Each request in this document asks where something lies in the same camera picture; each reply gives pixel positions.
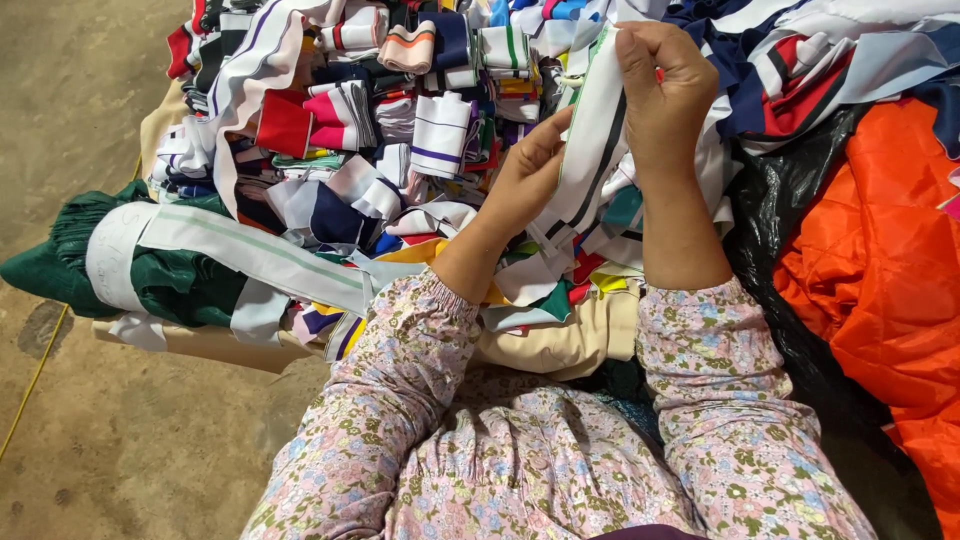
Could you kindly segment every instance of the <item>pile of fabric scraps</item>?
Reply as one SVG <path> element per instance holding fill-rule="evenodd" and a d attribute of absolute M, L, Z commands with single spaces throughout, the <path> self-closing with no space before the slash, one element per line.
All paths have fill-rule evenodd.
<path fill-rule="evenodd" d="M 571 104 L 557 190 L 499 261 L 483 324 L 532 340 L 531 328 L 567 328 L 587 305 L 609 316 L 593 310 L 600 297 L 636 301 L 643 173 L 625 133 L 617 22 L 674 23 L 720 73 L 695 158 L 720 236 L 744 200 L 728 190 L 742 168 L 734 147 L 776 156 L 852 104 L 913 92 L 957 101 L 960 5 L 942 0 L 229 0 L 194 9 L 167 38 L 167 74 L 189 114 L 145 149 L 145 184 L 77 197 L 47 242 L 0 266 L 14 286 L 78 314 L 126 311 L 114 333 L 151 350 L 163 348 L 158 319 L 276 345 L 283 318 L 302 341 L 326 343 L 328 360 L 342 358 L 373 295 L 429 265 L 482 207 L 505 152 Z M 945 114 L 933 127 L 950 159 L 960 155 L 956 126 Z M 809 376 L 809 360 L 783 352 L 798 386 L 816 395 L 822 378 Z M 577 350 L 553 355 L 586 361 Z"/>

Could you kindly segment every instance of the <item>dark purple fabric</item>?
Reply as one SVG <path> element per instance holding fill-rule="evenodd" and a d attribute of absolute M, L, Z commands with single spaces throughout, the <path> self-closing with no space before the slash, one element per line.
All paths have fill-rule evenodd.
<path fill-rule="evenodd" d="M 594 536 L 591 540 L 707 540 L 703 536 L 687 534 L 669 525 L 653 524 L 622 528 Z"/>

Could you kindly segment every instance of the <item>green striped trim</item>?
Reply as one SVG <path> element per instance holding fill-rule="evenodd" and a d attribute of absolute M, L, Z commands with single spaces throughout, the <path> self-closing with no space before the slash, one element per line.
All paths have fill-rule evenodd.
<path fill-rule="evenodd" d="M 510 66 L 513 69 L 517 68 L 516 65 L 516 51 L 514 50 L 514 27 L 507 26 L 507 50 L 510 51 Z"/>
<path fill-rule="evenodd" d="M 181 223 L 186 223 L 187 225 L 193 225 L 193 226 L 196 226 L 196 227 L 200 227 L 201 229 L 206 229 L 206 230 L 208 230 L 208 231 L 210 231 L 210 232 L 212 232 L 212 233 L 222 234 L 223 236 L 226 236 L 226 237 L 228 237 L 228 238 L 232 238 L 232 239 L 234 239 L 234 240 L 241 241 L 241 242 L 243 242 L 243 243 L 245 243 L 245 244 L 247 244 L 247 245 L 249 245 L 249 246 L 251 246 L 251 247 L 253 247 L 253 248 L 256 248 L 256 249 L 265 251 L 265 252 L 267 252 L 267 253 L 276 255 L 276 256 L 278 256 L 278 257 L 284 258 L 285 260 L 289 260 L 290 262 L 293 262 L 294 264 L 296 264 L 297 266 L 303 268 L 304 270 L 309 270 L 309 271 L 311 271 L 311 272 L 316 272 L 316 273 L 318 273 L 318 274 L 322 274 L 322 275 L 324 275 L 324 276 L 327 276 L 328 278 L 331 278 L 331 279 L 332 279 L 333 281 L 335 281 L 335 282 L 340 282 L 340 283 L 342 283 L 342 284 L 344 284 L 344 285 L 348 285 L 348 286 L 351 286 L 351 287 L 353 287 L 353 288 L 363 290 L 363 284 L 362 284 L 361 282 L 356 282 L 356 281 L 351 280 L 351 279 L 349 279 L 349 278 L 345 278 L 345 277 L 343 277 L 343 276 L 340 276 L 340 275 L 338 275 L 338 274 L 336 274 L 336 273 L 323 270 L 322 268 L 318 268 L 318 267 L 316 267 L 316 266 L 314 266 L 314 265 L 312 265 L 312 264 L 309 264 L 309 263 L 303 261 L 303 260 L 300 259 L 300 258 L 297 258 L 297 257 L 294 257 L 294 256 L 290 255 L 289 253 L 285 252 L 284 250 L 278 248 L 277 246 L 272 246 L 272 245 L 270 245 L 270 244 L 268 244 L 268 243 L 266 243 L 266 242 L 261 242 L 260 240 L 257 240 L 257 239 L 255 239 L 255 238 L 250 238 L 249 236 L 245 236 L 245 235 L 243 235 L 243 234 L 240 234 L 240 233 L 238 233 L 238 232 L 236 232 L 236 231 L 233 231 L 233 230 L 231 230 L 231 229 L 228 229 L 228 228 L 226 228 L 226 227 L 221 227 L 221 226 L 219 226 L 219 225 L 215 225 L 215 224 L 210 223 L 210 222 L 208 222 L 208 221 L 206 221 L 206 220 L 198 219 L 198 218 L 195 218 L 195 217 L 183 216 L 183 215 L 165 215 L 163 212 L 160 212 L 159 214 L 157 214 L 154 219 L 155 219 L 155 220 L 167 219 L 167 220 L 170 220 L 170 221 L 180 221 Z"/>

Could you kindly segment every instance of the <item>black plastic bag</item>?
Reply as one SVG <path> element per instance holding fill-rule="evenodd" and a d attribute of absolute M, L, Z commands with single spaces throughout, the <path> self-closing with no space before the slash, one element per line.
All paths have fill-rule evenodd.
<path fill-rule="evenodd" d="M 825 122 L 778 150 L 734 158 L 744 163 L 727 189 L 735 227 L 724 238 L 734 274 L 763 306 L 783 355 L 796 399 L 817 410 L 822 421 L 861 435 L 875 451 L 905 454 L 879 428 L 892 422 L 890 409 L 843 374 L 829 344 L 810 331 L 774 288 L 773 268 L 787 238 L 814 197 L 845 160 L 847 141 L 869 104 L 837 111 Z"/>

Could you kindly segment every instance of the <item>fingernail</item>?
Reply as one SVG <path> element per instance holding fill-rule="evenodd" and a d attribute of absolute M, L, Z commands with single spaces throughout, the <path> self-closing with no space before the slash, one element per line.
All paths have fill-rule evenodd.
<path fill-rule="evenodd" d="M 616 33 L 616 52 L 621 55 L 627 55 L 636 49 L 636 38 L 634 33 L 629 30 L 621 30 Z"/>

